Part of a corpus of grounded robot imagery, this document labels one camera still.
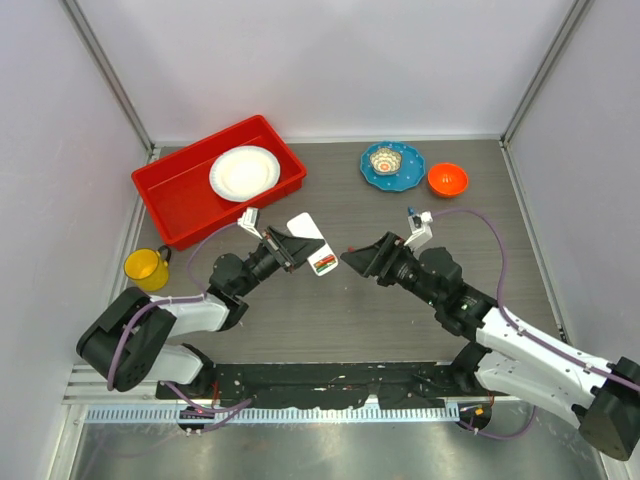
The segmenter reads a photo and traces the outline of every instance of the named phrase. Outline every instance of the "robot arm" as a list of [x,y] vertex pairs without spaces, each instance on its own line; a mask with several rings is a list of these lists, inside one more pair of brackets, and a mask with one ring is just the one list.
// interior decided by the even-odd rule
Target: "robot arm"
[[[164,380],[179,384],[191,398],[207,395],[213,383],[213,362],[190,345],[168,346],[164,345],[166,340],[185,333],[232,328],[249,308],[245,295],[280,268],[293,272],[325,244],[323,239],[294,237],[272,227],[261,234],[258,218],[258,210],[250,208],[238,220],[259,240],[257,249],[246,260],[232,253],[218,257],[202,298],[185,303],[184,299],[149,296],[136,287],[128,288],[82,335],[76,346],[78,355],[107,378],[125,325],[151,302],[164,303],[145,312],[127,339],[114,388],[125,392],[143,380]],[[159,385],[156,396],[172,398],[173,394]]]
[[[381,286],[399,284],[432,306],[443,328],[470,341],[453,362],[454,380],[461,388],[479,385],[517,396],[578,428],[596,449],[627,460],[640,439],[640,396],[592,369],[637,385],[640,366],[625,357],[612,364],[576,350],[505,309],[518,325],[513,328],[495,299],[463,281],[462,268],[445,248],[414,256],[413,250],[431,238],[430,219],[428,213],[410,210],[412,236],[407,242],[387,232],[375,244],[343,253],[341,259],[361,276],[376,277]],[[532,337],[587,367],[576,366]]]

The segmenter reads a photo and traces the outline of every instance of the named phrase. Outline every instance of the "white wall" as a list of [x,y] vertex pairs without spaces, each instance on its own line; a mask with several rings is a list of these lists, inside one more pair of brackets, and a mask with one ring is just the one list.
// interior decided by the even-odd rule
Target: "white wall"
[[571,0],[83,0],[147,130],[502,133]]
[[[640,2],[597,1],[513,144],[568,332],[640,362]],[[635,462],[640,478],[640,453]]]
[[2,2],[0,64],[0,468],[42,480],[145,156],[58,2]]

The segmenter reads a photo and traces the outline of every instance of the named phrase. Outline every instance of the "small bowl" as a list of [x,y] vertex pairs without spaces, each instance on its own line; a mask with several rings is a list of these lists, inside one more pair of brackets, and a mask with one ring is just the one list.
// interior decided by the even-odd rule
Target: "small bowl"
[[457,197],[469,186],[467,172],[453,163],[434,165],[427,180],[434,193],[444,198]]
[[371,154],[369,163],[378,175],[393,175],[402,166],[402,154],[387,147],[380,147]]

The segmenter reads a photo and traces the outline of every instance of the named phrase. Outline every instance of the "black metal bracket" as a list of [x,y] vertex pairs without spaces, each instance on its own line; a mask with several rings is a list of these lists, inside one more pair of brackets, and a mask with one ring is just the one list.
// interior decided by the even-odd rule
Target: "black metal bracket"
[[362,407],[376,395],[382,409],[444,406],[443,397],[486,396],[463,391],[455,367],[425,363],[218,364],[222,406],[247,398],[254,408],[340,410]]
[[472,342],[484,316],[497,305],[462,280],[462,268],[444,247],[428,248],[417,259],[402,238],[387,232],[373,245],[340,258],[361,276],[377,277],[378,285],[399,284],[432,306],[445,330]]
[[233,253],[218,257],[209,277],[209,292],[221,292],[234,300],[244,297],[280,268],[293,272],[324,244],[323,239],[292,237],[267,227],[260,245],[246,260]]
[[470,342],[456,356],[451,364],[451,376],[460,390],[468,393],[482,388],[475,373],[478,371],[480,361],[490,352],[491,349],[479,343]]

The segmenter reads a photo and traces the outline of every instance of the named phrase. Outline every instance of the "cable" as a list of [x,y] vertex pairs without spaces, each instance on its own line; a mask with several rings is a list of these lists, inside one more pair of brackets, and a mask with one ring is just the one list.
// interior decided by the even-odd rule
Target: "cable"
[[[240,405],[239,408],[237,408],[236,410],[233,411],[233,413],[231,415],[229,415],[228,417],[220,420],[218,423],[214,423],[213,425],[209,425],[207,427],[204,427],[202,430],[200,430],[200,433],[207,433],[207,432],[213,432],[214,430],[219,429],[220,427],[224,427],[227,423],[229,423],[231,420],[233,420],[235,417],[237,417],[240,412],[242,410],[244,410],[249,403],[251,403],[250,399],[247,399],[241,403],[239,403],[238,405],[236,405],[236,407],[238,407]],[[189,412],[189,415],[192,417],[202,417],[202,418],[211,418],[211,414],[207,414],[207,413],[199,413],[199,412]]]
[[207,293],[207,287],[205,287],[204,284],[202,282],[200,282],[200,280],[198,280],[195,277],[195,275],[193,275],[193,273],[191,272],[191,264],[193,263],[193,260],[196,258],[196,255],[198,255],[198,252],[204,246],[205,243],[207,243],[209,240],[211,240],[213,237],[215,237],[218,233],[223,232],[224,230],[227,230],[228,228],[233,227],[234,225],[237,225],[237,224],[236,223],[230,223],[229,225],[221,227],[218,230],[216,230],[215,232],[211,233],[207,238],[205,238],[203,241],[201,241],[198,244],[196,249],[193,251],[193,253],[189,257],[189,260],[187,260],[187,275],[189,275],[189,279],[193,282],[193,284],[196,287],[198,287],[198,290],[200,290],[200,292],[203,293],[203,294]]
[[133,328],[136,326],[140,318],[146,312],[151,310],[153,307],[159,307],[161,305],[167,305],[171,303],[198,303],[204,300],[204,297],[207,293],[207,289],[191,273],[191,263],[193,262],[194,258],[196,257],[196,255],[198,254],[198,252],[200,251],[200,249],[205,243],[211,240],[217,233],[220,233],[223,230],[226,230],[227,228],[233,225],[235,225],[235,223],[226,225],[222,228],[219,228],[215,232],[211,233],[207,238],[205,238],[202,242],[200,242],[200,244],[196,247],[196,249],[193,251],[193,253],[189,257],[189,260],[187,261],[187,274],[189,275],[189,278],[191,279],[191,281],[198,287],[202,295],[197,295],[195,297],[175,297],[175,298],[169,297],[169,298],[156,300],[155,302],[148,303],[147,305],[142,307],[133,315],[133,317],[131,317],[131,320],[129,320],[129,323],[127,323],[124,331],[122,332],[122,335],[120,336],[120,341],[118,342],[118,346],[116,347],[116,350],[113,354],[113,358],[111,359],[111,365],[109,366],[109,373],[107,374],[107,390],[109,391],[113,390],[114,388],[113,383],[116,376],[116,370],[118,369],[118,366],[120,364],[120,357],[122,356],[122,352],[124,351],[124,346],[127,343],[127,340],[129,339],[129,335],[131,335]]
[[116,370],[120,365],[120,357],[122,356],[122,352],[124,351],[125,344],[127,343],[127,340],[129,339],[129,335],[131,335],[131,332],[133,331],[134,327],[136,326],[138,321],[142,318],[142,316],[145,313],[147,313],[152,308],[159,307],[161,305],[168,305],[171,303],[199,303],[203,299],[204,299],[204,295],[197,295],[195,297],[162,298],[160,300],[156,300],[155,302],[147,303],[144,307],[138,310],[133,315],[133,317],[131,317],[131,320],[129,320],[129,322],[125,326],[124,331],[120,336],[120,341],[118,342],[118,346],[116,347],[116,350],[113,354],[113,358],[111,359],[111,365],[109,365],[109,373],[107,374],[107,390],[109,391],[113,390],[113,382],[115,380]]
[[[215,423],[213,425],[209,425],[209,426],[203,428],[202,430],[200,430],[200,433],[212,432],[214,430],[217,430],[217,429],[223,427],[224,425],[229,423],[231,420],[233,420],[236,416],[238,416],[243,409],[244,409],[244,407],[238,408],[237,410],[235,410],[233,413],[231,413],[231,415],[229,415],[225,419],[219,421],[218,423]],[[190,413],[190,415],[211,418],[211,416],[209,416],[209,415],[204,415],[204,414],[196,415],[194,412]],[[175,437],[182,436],[183,434],[184,434],[184,432],[182,430],[178,429],[175,432],[167,435],[166,437],[162,438],[161,440],[157,441],[153,445],[145,448],[144,450],[142,450],[140,452],[136,452],[136,453],[120,453],[120,452],[114,452],[113,450],[111,450],[111,449],[109,449],[109,448],[107,448],[105,446],[105,443],[106,443],[106,440],[107,440],[107,437],[108,437],[108,434],[105,432],[105,433],[103,433],[103,435],[101,435],[100,439],[98,440],[98,444],[96,445],[96,447],[94,448],[93,452],[91,453],[91,457],[89,458],[89,461],[87,462],[87,465],[84,468],[84,472],[82,473],[82,475],[79,478],[80,478],[80,480],[87,480],[89,478],[89,474],[93,470],[93,467],[95,466],[95,463],[98,460],[98,454],[100,453],[100,451],[103,451],[108,456],[115,457],[115,458],[123,458],[123,459],[127,459],[127,460],[133,459],[133,458],[140,458],[140,457],[144,457],[145,455],[148,455],[153,450],[155,450],[156,448],[164,445],[168,441],[173,440]]]
[[198,405],[196,402],[191,400],[184,393],[182,393],[182,391],[180,391],[180,389],[176,387],[176,385],[173,382],[160,382],[160,385],[164,385],[165,387],[169,388],[169,390],[175,393],[176,396],[180,398],[180,400],[186,402],[188,405],[192,406],[196,410],[199,410],[204,413],[214,414],[214,415],[216,413],[227,413],[227,412],[235,412],[236,410],[242,410],[243,408],[247,407],[251,403],[251,399],[247,398],[246,400],[243,400],[242,402],[238,403],[237,405],[234,405],[233,407],[208,408],[202,405]]
[[471,420],[469,420],[469,423],[464,422],[462,420],[460,420],[458,423],[462,425],[464,428],[466,428],[467,430],[469,430],[470,432],[473,432],[475,435],[480,435],[481,437],[491,438],[492,440],[515,440],[517,438],[523,437],[529,432],[529,430],[531,430],[531,427],[533,427],[533,421],[535,420],[537,414],[538,414],[538,407],[534,406],[533,410],[531,411],[531,418],[529,418],[529,421],[524,426],[524,428],[520,430],[518,433],[513,433],[511,435],[498,435],[496,433],[488,433],[488,432],[483,432],[480,429],[476,429],[473,426],[473,417],[471,417]]
[[[440,212],[432,213],[432,217],[435,220],[438,217],[449,215],[451,213],[469,213],[471,215],[475,215],[476,217],[482,219],[482,221],[484,221],[484,223],[487,224],[487,226],[493,232],[494,237],[496,237],[496,240],[498,241],[498,245],[500,247],[500,254],[502,256],[502,270],[500,271],[500,279],[498,280],[496,301],[498,302],[498,309],[500,310],[500,313],[502,314],[506,322],[511,327],[518,330],[518,324],[509,316],[509,313],[507,312],[504,306],[504,281],[505,281],[505,277],[507,276],[508,261],[507,261],[507,249],[504,246],[504,242],[502,241],[502,237],[498,233],[498,230],[496,229],[495,225],[491,222],[491,220],[489,220],[485,215],[471,208],[450,208],[447,210],[442,210]],[[564,360],[567,360],[568,362],[573,363],[574,365],[577,365],[578,367],[584,369],[585,371],[593,372],[597,375],[605,377],[613,382],[619,383],[620,385],[623,385],[627,388],[630,388],[631,390],[635,390],[636,392],[640,393],[640,385],[630,382],[629,380],[619,377],[617,375],[613,375],[612,373],[605,372],[600,368],[587,365],[586,362],[583,362],[582,360],[575,358],[566,352],[563,352],[559,348],[555,347],[554,345],[551,345],[550,343],[535,336],[534,334],[532,334],[531,332],[528,332],[527,330],[524,330],[522,334],[532,342],[540,345],[543,348],[546,348],[550,352],[555,353],[559,357],[563,358]]]

